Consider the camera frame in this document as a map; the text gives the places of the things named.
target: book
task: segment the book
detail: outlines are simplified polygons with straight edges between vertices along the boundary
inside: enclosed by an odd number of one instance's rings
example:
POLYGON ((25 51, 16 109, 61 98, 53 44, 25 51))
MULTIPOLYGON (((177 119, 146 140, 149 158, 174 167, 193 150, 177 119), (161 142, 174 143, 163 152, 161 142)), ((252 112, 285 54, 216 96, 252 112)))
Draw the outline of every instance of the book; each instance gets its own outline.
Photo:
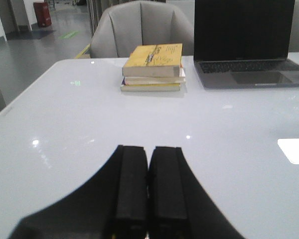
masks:
POLYGON ((181 51, 181 43, 138 46, 123 66, 123 76, 179 77, 181 51))
POLYGON ((127 85, 122 81, 121 91, 180 91, 180 83, 127 85))
POLYGON ((126 85, 146 85, 146 84, 170 84, 185 83, 185 72, 181 68, 179 77, 150 77, 150 76, 126 76, 126 85))

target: laptop trackpad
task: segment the laptop trackpad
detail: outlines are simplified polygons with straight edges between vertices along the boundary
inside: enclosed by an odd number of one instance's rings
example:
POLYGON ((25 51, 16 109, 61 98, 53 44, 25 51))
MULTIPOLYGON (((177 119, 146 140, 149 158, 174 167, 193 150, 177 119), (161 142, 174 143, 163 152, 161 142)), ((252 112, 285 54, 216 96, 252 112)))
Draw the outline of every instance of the laptop trackpad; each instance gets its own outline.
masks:
POLYGON ((279 83, 292 83, 279 71, 252 71, 252 72, 232 72, 232 77, 237 84, 253 85, 276 85, 279 83))

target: laptop screen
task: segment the laptop screen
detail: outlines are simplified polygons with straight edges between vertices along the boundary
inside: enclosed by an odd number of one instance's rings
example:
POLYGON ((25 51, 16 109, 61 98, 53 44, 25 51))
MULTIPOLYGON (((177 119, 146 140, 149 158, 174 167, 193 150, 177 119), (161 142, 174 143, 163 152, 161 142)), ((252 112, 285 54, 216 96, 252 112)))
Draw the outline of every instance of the laptop screen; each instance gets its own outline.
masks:
POLYGON ((196 0, 194 59, 285 59, 295 0, 196 0))

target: laptop keyboard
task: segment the laptop keyboard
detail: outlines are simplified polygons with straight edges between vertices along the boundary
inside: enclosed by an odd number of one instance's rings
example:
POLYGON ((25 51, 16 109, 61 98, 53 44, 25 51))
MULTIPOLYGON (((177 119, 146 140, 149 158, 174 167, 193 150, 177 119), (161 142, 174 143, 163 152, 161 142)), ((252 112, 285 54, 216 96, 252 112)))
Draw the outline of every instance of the laptop keyboard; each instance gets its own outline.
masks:
POLYGON ((286 61, 240 61, 240 62, 201 62, 204 73, 248 72, 248 71, 298 71, 299 65, 286 61))

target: green floor marking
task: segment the green floor marking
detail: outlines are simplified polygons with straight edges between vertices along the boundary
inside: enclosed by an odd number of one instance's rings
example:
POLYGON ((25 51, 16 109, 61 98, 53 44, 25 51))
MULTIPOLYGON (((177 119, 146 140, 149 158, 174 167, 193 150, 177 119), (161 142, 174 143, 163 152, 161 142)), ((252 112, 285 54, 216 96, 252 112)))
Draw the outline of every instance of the green floor marking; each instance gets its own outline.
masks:
POLYGON ((69 38, 72 38, 73 36, 75 36, 76 34, 78 34, 79 31, 70 31, 66 34, 63 34, 62 36, 60 36, 59 38, 60 39, 69 39, 69 38))

